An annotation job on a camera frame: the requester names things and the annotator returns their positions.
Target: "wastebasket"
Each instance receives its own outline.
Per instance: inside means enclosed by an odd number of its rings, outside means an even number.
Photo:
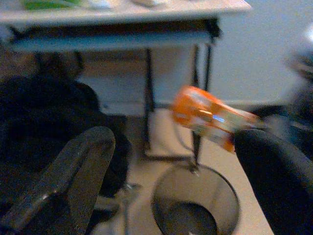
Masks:
[[[231,184],[213,169],[177,165],[157,182],[152,211],[164,235],[230,235],[239,219]]]

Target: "orange snack bag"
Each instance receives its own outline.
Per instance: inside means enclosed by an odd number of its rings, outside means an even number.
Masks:
[[[256,115],[225,105],[215,96],[192,86],[184,86],[172,105],[175,122],[205,136],[233,152],[232,134],[255,126]]]

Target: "white desk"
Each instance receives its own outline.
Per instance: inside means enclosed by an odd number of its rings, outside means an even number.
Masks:
[[[82,50],[114,50],[130,48],[151,48],[171,45],[198,45],[208,46],[205,73],[205,86],[209,83],[210,55],[212,38],[219,36],[218,17],[226,13],[240,13],[250,10],[251,7],[244,0],[170,0],[167,5],[147,8],[132,3],[130,0],[122,0],[121,5],[114,10],[91,10],[84,8],[55,9],[40,11],[6,10],[0,11],[0,25],[27,25],[40,27],[67,26],[79,27],[81,25],[102,25],[105,30],[112,25],[131,25],[128,30],[120,33],[114,28],[111,32],[103,34],[82,35],[71,34],[34,34],[8,43],[8,46],[16,51],[35,52],[64,52]],[[166,24],[187,22],[191,27],[182,28],[174,26],[174,30],[168,30]],[[163,28],[156,31],[150,30],[151,26],[143,30],[133,32],[133,24],[162,24]],[[196,61],[194,66],[194,82],[199,84]],[[146,107],[145,107],[145,132],[148,133],[148,113],[154,108],[151,53],[147,50],[147,82],[146,82]]]
[[[0,24],[47,26],[178,21],[208,19],[250,9],[250,5],[244,0],[170,0],[167,5],[153,8],[134,4],[130,0],[121,0],[121,5],[113,10],[0,10]]]

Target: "metal desk leg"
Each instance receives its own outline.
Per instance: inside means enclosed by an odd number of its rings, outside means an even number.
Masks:
[[[146,49],[146,63],[147,63],[147,73],[145,86],[144,150],[149,150],[151,148],[149,140],[149,113],[154,112],[155,109],[153,82],[152,82],[152,60],[150,49]]]
[[[218,26],[218,19],[213,18],[209,20],[204,21],[206,25],[206,29],[208,32],[210,32],[210,38],[211,43],[214,44],[215,39],[221,36],[222,31],[220,30]],[[195,58],[195,65],[194,65],[194,86],[199,87],[199,79],[198,79],[198,72],[197,72],[197,52],[198,47],[196,47],[196,58]],[[211,44],[207,45],[207,60],[206,60],[206,70],[205,70],[205,78],[204,78],[204,90],[208,91],[210,89],[210,72],[211,72],[211,57],[212,57],[212,46]],[[200,153],[200,147],[201,147],[201,137],[197,135],[196,133],[192,133],[192,140],[193,140],[193,148],[194,148],[194,160],[195,163],[198,164],[199,160],[199,153]]]
[[[42,54],[40,52],[36,52],[35,53],[35,58],[36,58],[36,61],[38,63],[38,66],[39,66],[39,71],[44,70],[45,69],[45,65],[44,65]]]

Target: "floor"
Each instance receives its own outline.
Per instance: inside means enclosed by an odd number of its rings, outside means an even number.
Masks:
[[[141,118],[128,120],[127,135],[134,146],[128,182],[143,186],[139,196],[129,208],[129,231],[130,235],[161,235],[153,218],[150,200],[158,178],[175,162],[149,160],[143,156],[142,127]],[[174,124],[168,110],[157,110],[151,117],[150,131],[154,155],[190,154],[181,147],[173,129]],[[190,131],[179,128],[179,133],[181,138],[191,146]],[[239,197],[241,211],[234,235],[273,234],[235,154],[228,153],[215,144],[203,140],[200,163],[221,173],[232,184]],[[122,211],[109,222],[99,224],[93,234],[123,235]]]

